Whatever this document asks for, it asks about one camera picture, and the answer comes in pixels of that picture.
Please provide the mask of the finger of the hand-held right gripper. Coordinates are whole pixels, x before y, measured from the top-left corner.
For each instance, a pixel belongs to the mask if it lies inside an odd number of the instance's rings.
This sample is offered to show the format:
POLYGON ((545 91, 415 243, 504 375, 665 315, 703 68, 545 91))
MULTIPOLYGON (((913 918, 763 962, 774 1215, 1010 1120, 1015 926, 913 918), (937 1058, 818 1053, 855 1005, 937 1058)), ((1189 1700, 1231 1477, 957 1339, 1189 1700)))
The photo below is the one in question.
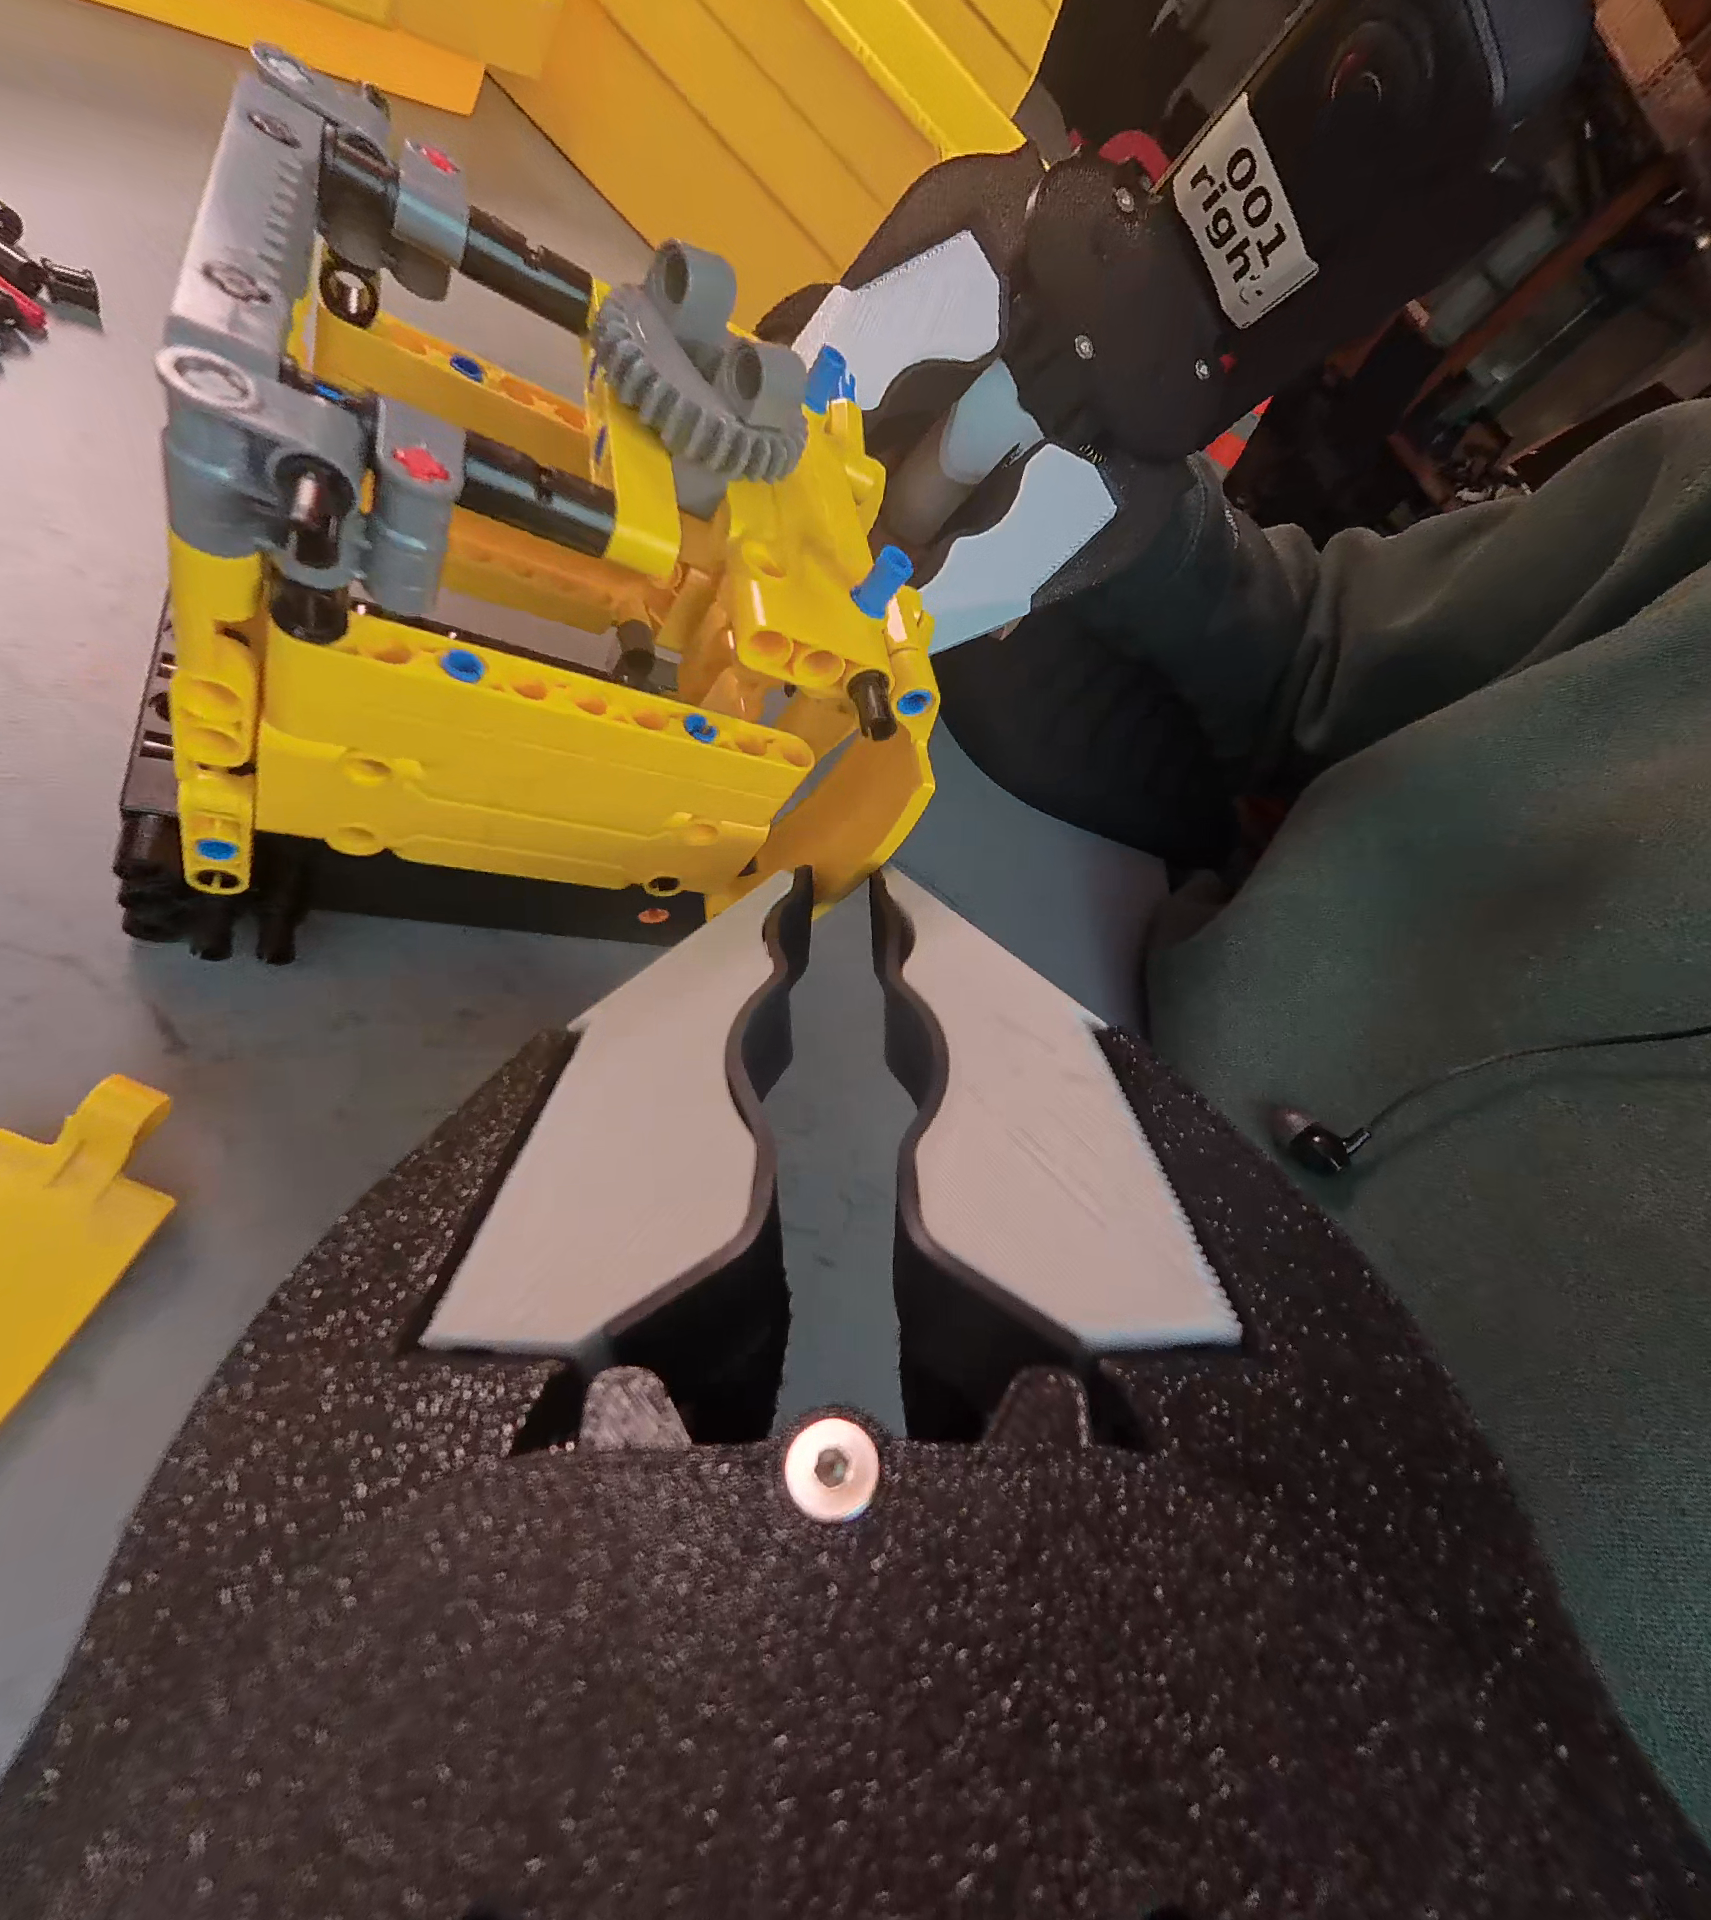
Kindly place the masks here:
POLYGON ((1000 350, 1008 284, 975 234, 949 234, 871 284, 832 284, 801 324, 792 356, 844 371, 838 395, 864 412, 918 403, 918 385, 955 390, 1000 350))
POLYGON ((1115 515, 1119 499, 1094 462, 1038 442, 1019 465, 1019 486, 1000 518, 957 537, 921 584, 921 612, 932 615, 925 653, 941 655, 1023 620, 1038 592, 1115 515))

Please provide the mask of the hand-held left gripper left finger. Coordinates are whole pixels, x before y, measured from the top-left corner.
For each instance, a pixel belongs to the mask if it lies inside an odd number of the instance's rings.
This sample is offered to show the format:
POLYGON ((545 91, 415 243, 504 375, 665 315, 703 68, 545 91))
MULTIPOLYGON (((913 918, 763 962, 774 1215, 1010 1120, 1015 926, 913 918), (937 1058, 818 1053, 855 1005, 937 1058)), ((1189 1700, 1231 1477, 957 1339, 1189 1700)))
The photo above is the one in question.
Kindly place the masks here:
POLYGON ((812 868, 773 874, 567 1024, 567 1066, 437 1286, 429 1352, 610 1364, 751 1254, 812 912, 812 868))

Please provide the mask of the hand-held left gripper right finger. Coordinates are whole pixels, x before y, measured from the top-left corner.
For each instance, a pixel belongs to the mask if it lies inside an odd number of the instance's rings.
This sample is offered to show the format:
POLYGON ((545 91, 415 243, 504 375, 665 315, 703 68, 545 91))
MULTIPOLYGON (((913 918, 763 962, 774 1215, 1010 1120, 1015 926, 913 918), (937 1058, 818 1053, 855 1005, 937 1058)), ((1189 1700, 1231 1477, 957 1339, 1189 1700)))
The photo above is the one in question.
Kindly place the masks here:
POLYGON ((1103 1024, 918 876, 871 882, 904 1358, 1158 1358, 1240 1323, 1103 1024))

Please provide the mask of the yellow lego robot model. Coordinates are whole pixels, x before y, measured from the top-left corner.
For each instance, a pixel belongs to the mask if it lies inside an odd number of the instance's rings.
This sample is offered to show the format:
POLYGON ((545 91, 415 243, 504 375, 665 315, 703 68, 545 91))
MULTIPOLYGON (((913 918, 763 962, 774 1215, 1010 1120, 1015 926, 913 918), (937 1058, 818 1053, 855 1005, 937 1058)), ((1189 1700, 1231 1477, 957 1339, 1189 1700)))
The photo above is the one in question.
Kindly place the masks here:
POLYGON ((163 385, 163 750, 126 932, 288 962, 306 908, 669 946, 818 753, 890 738, 882 462, 844 371, 734 324, 718 252, 604 284, 401 142, 374 84, 252 46, 163 385))

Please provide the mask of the person's right forearm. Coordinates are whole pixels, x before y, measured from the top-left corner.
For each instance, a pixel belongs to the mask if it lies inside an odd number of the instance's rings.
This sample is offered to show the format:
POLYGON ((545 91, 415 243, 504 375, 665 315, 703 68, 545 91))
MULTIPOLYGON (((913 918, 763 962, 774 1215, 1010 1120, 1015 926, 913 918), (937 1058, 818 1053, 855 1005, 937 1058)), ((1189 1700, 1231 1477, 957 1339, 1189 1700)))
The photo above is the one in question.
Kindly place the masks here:
POLYGON ((941 653, 941 711, 1010 798, 1219 868, 1246 817, 1476 704, 1516 763, 1577 774, 1711 753, 1711 397, 1593 442, 1541 494, 1377 537, 1261 526, 1193 462, 1108 584, 941 653))

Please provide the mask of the green printed sweatshirt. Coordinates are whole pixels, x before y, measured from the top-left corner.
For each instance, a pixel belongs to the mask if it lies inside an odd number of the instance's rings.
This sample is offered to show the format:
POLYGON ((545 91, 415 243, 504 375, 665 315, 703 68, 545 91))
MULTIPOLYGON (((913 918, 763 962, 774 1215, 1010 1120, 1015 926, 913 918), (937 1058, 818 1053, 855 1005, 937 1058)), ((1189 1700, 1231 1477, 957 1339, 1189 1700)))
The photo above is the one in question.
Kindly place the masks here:
POLYGON ((1423 1096, 1320 1205, 1508 1460, 1625 1725, 1711 1846, 1711 753, 1577 774, 1454 704, 1301 789, 1158 951, 1158 1053, 1240 1125, 1423 1096))

